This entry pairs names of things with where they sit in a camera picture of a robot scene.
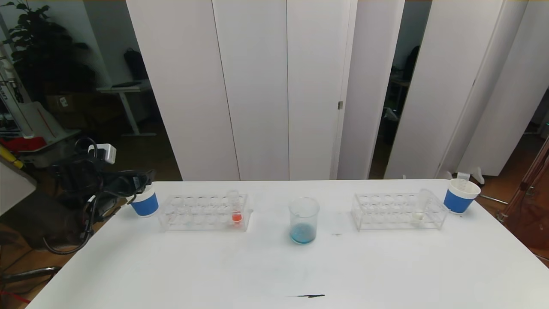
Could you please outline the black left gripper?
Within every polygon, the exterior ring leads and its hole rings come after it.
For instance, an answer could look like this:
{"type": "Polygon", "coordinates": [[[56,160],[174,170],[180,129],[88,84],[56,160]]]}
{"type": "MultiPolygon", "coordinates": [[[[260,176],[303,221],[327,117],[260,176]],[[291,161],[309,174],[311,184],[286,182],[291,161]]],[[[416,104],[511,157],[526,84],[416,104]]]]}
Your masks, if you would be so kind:
{"type": "Polygon", "coordinates": [[[145,191],[156,176],[156,170],[105,172],[103,190],[117,197],[130,197],[145,191]]]}

